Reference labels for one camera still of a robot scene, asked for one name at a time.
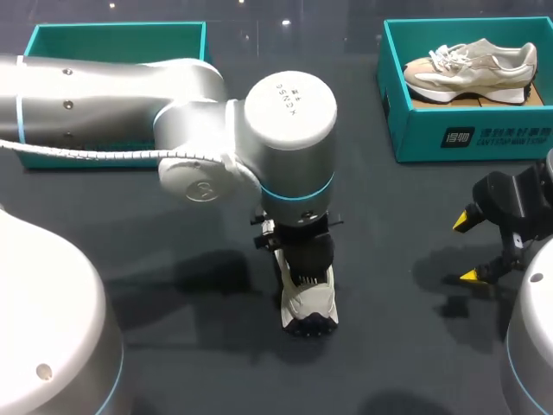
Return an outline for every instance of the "shoe box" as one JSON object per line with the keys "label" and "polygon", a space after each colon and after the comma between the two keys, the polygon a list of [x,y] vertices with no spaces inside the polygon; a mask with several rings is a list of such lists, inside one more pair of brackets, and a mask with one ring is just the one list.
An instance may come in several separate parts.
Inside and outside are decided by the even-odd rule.
{"label": "shoe box", "polygon": [[[39,24],[31,35],[25,56],[100,61],[147,63],[179,58],[211,61],[204,22],[109,22]],[[154,142],[127,137],[117,144],[86,147],[83,150],[153,150]],[[157,160],[95,161],[46,157],[18,153],[27,169],[136,168],[156,167]]]}
{"label": "shoe box", "polygon": [[[503,48],[537,47],[537,74],[523,105],[488,99],[428,104],[411,99],[404,65],[441,45],[486,38]],[[553,23],[548,17],[387,20],[377,82],[399,162],[527,160],[553,147]]]}

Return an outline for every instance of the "white sneaker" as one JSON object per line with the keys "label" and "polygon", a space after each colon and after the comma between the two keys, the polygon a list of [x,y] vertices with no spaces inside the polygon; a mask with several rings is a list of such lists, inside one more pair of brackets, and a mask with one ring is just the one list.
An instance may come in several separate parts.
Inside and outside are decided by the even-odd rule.
{"label": "white sneaker", "polygon": [[430,51],[429,58],[407,64],[404,77],[413,98],[448,103],[464,93],[492,101],[523,104],[537,70],[532,43],[499,48],[486,39]]}
{"label": "white sneaker", "polygon": [[[263,223],[263,232],[273,231],[272,220]],[[319,336],[332,332],[338,326],[338,313],[334,298],[334,272],[327,269],[327,281],[317,284],[308,278],[300,285],[294,284],[284,251],[278,249],[275,258],[283,281],[281,318],[283,328],[293,335]]]}

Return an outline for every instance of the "blue ring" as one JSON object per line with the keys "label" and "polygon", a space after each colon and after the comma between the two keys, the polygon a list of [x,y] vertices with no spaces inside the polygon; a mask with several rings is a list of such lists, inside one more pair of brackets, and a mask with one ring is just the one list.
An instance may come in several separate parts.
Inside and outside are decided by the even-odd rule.
{"label": "blue ring", "polygon": [[113,384],[113,388],[111,389],[111,392],[109,395],[107,395],[107,398],[105,399],[104,404],[98,409],[96,412],[96,415],[100,415],[104,409],[108,406],[110,403],[111,398],[113,397],[113,394],[115,393],[115,390],[118,388],[119,381],[121,380],[121,374],[123,373],[123,360],[124,360],[124,346],[121,345],[121,364],[119,365],[119,373],[117,378],[115,379],[115,383]]}
{"label": "blue ring", "polygon": [[524,391],[524,393],[526,393],[526,396],[528,397],[528,399],[531,401],[532,404],[534,404],[536,406],[537,409],[539,409],[543,415],[549,415],[547,413],[547,411],[545,411],[537,402],[535,399],[533,399],[530,395],[530,393],[526,390],[526,388],[524,387],[524,385],[522,384],[522,382],[520,381],[520,379],[518,378],[518,375],[517,375],[517,371],[515,370],[515,367],[512,365],[512,360],[511,360],[511,351],[509,350],[509,329],[507,330],[507,338],[505,340],[506,344],[507,344],[507,357],[509,358],[509,363],[511,364],[511,370],[512,370],[512,374],[515,375],[515,379],[517,380],[518,384],[520,385],[521,389]]}
{"label": "blue ring", "polygon": [[16,96],[17,132],[19,142],[25,144],[25,129],[23,128],[23,99],[21,95]]}
{"label": "blue ring", "polygon": [[317,195],[320,195],[322,192],[324,192],[328,186],[330,186],[330,183],[332,183],[332,179],[334,179],[334,173],[332,174],[332,176],[330,177],[330,180],[327,182],[327,184],[325,184],[322,188],[320,188],[319,190],[317,190],[316,192],[312,193],[311,195],[307,195],[307,196],[298,196],[298,197],[286,197],[286,196],[281,196],[281,195],[277,195],[276,193],[273,193],[271,192],[270,190],[268,190],[267,188],[264,188],[263,185],[261,186],[261,189],[269,196],[272,196],[276,199],[280,199],[281,201],[306,201],[307,199],[311,199],[312,197],[315,197]]}

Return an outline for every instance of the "white cable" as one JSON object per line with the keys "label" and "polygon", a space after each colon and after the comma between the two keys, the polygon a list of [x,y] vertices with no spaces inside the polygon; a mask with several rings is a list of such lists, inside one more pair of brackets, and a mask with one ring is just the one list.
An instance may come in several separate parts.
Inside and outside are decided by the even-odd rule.
{"label": "white cable", "polygon": [[[184,160],[204,160],[223,164],[221,155],[208,155],[204,153],[190,154],[186,150],[137,150],[137,151],[88,151],[68,150],[44,147],[41,145],[14,143],[0,139],[0,149],[13,150],[20,153],[36,154],[39,156],[70,158],[79,160],[118,161],[118,160],[148,160],[163,158],[180,158]],[[257,190],[261,190],[258,178],[250,169],[241,163],[236,163],[236,169],[245,176]]]}

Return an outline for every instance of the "gray table surface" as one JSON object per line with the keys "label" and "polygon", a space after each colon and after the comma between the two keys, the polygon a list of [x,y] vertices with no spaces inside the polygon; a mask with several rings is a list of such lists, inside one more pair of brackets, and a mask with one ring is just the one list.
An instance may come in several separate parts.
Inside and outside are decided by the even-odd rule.
{"label": "gray table surface", "polygon": [[499,253],[484,224],[451,226],[472,185],[527,163],[395,162],[374,81],[376,56],[220,59],[244,97],[284,69],[320,76],[339,107],[332,209],[338,331],[305,342],[280,329],[255,205],[165,195],[155,171],[29,173],[0,152],[0,202],[69,239],[97,266],[129,343],[136,415],[501,414],[499,357],[520,275],[496,290],[444,284]]}

